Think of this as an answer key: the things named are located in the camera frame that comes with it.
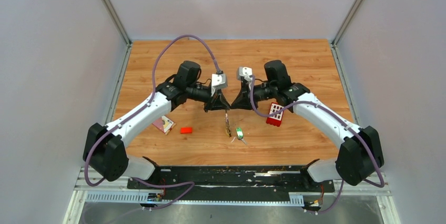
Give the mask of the key with green tag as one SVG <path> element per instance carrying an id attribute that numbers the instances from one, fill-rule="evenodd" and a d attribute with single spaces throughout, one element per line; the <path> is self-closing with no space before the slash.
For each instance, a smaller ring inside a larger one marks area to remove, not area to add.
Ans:
<path id="1" fill-rule="evenodd" d="M 245 145 L 248 145 L 248 143 L 244 139 L 244 134 L 243 134 L 243 131 L 242 131 L 242 129 L 240 127 L 236 128 L 236 136 L 232 139 L 231 142 L 234 142 L 236 139 L 241 141 Z"/>

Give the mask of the metal keyring with keys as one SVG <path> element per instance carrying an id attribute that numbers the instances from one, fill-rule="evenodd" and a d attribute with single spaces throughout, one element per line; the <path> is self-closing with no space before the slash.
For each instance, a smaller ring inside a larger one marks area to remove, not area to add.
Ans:
<path id="1" fill-rule="evenodd" d="M 230 123 L 229 123 L 228 110 L 225 110 L 225 132 L 228 137 L 232 136 L 231 129 L 230 129 Z"/>

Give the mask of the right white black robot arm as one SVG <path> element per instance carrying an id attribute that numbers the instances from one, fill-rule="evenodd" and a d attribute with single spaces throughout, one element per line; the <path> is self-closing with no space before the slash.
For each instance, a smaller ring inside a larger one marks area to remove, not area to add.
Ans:
<path id="1" fill-rule="evenodd" d="M 253 110 L 266 118 L 289 110 L 316 126 L 338 148 L 336 158 L 317 159 L 304 167 L 300 177 L 303 189 L 314 191 L 327 180 L 343 180 L 352 186 L 365 181 L 384 187 L 380 171 L 384 156 L 375 128 L 350 122 L 321 102 L 309 88 L 292 82 L 282 61 L 269 61 L 264 69 L 267 80 L 256 85 L 251 68 L 238 68 L 241 89 L 231 108 Z"/>

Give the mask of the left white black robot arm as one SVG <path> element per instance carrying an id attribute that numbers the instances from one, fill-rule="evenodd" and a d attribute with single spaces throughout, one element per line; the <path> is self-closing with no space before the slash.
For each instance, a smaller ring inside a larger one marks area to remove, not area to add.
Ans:
<path id="1" fill-rule="evenodd" d="M 156 171 L 156 164 L 145 157 L 131 156 L 126 149 L 153 122 L 189 99 L 202 102 L 204 111 L 229 110 L 230 105 L 221 91 L 228 86 L 226 75 L 217 71 L 205 86 L 198 81 L 200 74 L 200 65 L 186 60 L 176 74 L 159 84 L 130 112 L 104 126 L 93 124 L 87 132 L 83 153 L 85 167 L 93 168 L 107 181 L 139 178 L 147 188 L 157 188 L 161 174 Z"/>

